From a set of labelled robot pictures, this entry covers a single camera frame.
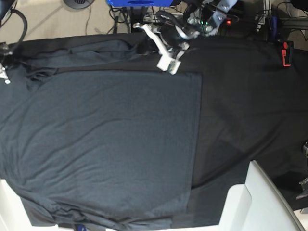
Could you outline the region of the dark grey long-sleeve T-shirt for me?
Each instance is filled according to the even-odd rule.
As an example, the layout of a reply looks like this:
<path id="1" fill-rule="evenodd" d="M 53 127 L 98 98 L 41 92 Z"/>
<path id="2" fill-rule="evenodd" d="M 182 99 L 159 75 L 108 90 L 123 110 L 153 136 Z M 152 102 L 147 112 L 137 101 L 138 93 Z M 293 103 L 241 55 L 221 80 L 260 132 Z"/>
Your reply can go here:
<path id="1" fill-rule="evenodd" d="M 18 61 L 0 83 L 0 176 L 34 226 L 169 229 L 187 209 L 202 77 L 89 70 L 121 40 Z"/>

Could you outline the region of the blue plastic bin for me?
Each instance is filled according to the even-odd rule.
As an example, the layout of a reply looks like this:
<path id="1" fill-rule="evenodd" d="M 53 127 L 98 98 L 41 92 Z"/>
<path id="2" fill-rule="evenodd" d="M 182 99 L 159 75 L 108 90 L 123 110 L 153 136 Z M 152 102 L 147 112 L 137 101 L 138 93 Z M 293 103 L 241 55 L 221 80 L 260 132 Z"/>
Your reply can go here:
<path id="1" fill-rule="evenodd" d="M 173 0 L 107 0 L 114 7 L 169 7 Z"/>

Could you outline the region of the round grey chair base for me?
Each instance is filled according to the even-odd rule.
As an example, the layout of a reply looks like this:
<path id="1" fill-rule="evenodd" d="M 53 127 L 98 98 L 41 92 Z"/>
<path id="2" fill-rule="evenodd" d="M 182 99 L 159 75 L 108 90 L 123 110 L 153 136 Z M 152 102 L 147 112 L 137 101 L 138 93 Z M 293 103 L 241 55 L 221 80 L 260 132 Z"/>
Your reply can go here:
<path id="1" fill-rule="evenodd" d="M 74 9 L 74 10 L 82 10 L 90 7 L 94 0 L 63 0 L 66 6 Z"/>

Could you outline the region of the black table cloth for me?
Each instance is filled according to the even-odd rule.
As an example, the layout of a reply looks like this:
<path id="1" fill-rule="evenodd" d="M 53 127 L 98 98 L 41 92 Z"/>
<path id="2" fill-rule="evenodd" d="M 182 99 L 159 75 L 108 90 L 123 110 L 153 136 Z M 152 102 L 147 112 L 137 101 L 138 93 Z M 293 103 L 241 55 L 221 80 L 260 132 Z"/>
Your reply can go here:
<path id="1" fill-rule="evenodd" d="M 159 54 L 137 53 L 145 39 L 132 33 L 27 41 L 7 64 L 9 69 L 40 54 L 121 40 L 135 49 L 136 59 L 88 69 L 163 72 L 156 67 Z M 228 189 L 244 183 L 252 160 L 293 210 L 306 208 L 307 198 L 296 197 L 308 176 L 302 152 L 308 140 L 307 52 L 296 50 L 292 65 L 284 67 L 278 48 L 265 42 L 214 37 L 191 45 L 176 74 L 202 77 L 199 127 L 187 209 L 173 216 L 170 228 L 217 225 Z"/>

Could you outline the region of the red and black clamp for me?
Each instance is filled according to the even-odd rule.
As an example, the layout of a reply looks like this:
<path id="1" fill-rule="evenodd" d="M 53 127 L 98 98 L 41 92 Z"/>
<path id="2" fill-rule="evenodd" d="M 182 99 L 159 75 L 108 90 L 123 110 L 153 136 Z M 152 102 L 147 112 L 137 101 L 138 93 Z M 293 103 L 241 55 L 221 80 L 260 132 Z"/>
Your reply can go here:
<path id="1" fill-rule="evenodd" d="M 290 67 L 293 58 L 294 43 L 292 41 L 285 41 L 282 43 L 282 65 Z"/>

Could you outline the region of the white foam block left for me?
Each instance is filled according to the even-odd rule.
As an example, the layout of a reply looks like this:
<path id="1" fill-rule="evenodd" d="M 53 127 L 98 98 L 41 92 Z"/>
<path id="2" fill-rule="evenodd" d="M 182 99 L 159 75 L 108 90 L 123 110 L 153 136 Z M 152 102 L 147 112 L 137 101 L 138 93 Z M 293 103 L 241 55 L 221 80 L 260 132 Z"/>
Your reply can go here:
<path id="1" fill-rule="evenodd" d="M 1 231 L 58 231 L 58 226 L 34 227 L 31 225 L 21 198 L 5 180 L 0 180 Z"/>

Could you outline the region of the blue clamp at bottom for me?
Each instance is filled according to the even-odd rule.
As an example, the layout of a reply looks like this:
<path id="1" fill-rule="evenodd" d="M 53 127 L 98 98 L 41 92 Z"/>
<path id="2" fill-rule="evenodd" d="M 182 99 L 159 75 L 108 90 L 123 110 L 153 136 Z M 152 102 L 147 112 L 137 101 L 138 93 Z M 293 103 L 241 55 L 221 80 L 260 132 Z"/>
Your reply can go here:
<path id="1" fill-rule="evenodd" d="M 87 231 L 88 229 L 84 225 L 76 225 L 77 231 Z"/>

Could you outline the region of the black table leg post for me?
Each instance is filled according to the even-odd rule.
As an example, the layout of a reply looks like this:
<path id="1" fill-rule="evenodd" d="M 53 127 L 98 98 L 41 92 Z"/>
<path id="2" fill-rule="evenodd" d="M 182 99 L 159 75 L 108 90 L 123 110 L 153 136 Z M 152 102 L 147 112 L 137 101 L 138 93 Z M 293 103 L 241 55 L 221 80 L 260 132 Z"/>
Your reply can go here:
<path id="1" fill-rule="evenodd" d="M 128 13 L 130 18 L 130 27 L 131 27 L 131 33 L 137 32 L 137 29 L 134 29 L 133 25 L 135 23 L 141 23 L 144 22 L 144 17 L 146 15 L 146 12 L 148 10 L 148 7 L 128 7 Z"/>

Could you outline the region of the aluminium frame rail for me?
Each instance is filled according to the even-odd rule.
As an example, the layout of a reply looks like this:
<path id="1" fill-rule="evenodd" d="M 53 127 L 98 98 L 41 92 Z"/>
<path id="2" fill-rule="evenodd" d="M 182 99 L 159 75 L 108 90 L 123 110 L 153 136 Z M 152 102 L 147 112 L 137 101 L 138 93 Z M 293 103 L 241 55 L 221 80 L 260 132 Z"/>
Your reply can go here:
<path id="1" fill-rule="evenodd" d="M 308 17 L 291 17 L 291 18 L 281 18 L 278 19 L 277 25 L 279 28 L 284 29 L 299 29 L 307 30 L 308 29 Z"/>

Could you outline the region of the grey metal bracket right edge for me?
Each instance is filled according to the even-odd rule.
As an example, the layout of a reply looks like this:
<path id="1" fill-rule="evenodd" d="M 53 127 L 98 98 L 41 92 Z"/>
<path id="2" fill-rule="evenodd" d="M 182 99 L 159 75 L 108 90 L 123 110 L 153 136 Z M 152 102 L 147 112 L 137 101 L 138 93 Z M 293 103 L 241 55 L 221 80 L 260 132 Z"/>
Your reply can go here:
<path id="1" fill-rule="evenodd" d="M 299 182 L 299 185 L 302 188 L 302 193 L 296 197 L 296 200 L 306 198 L 308 196 L 308 179 L 305 178 L 301 182 Z"/>

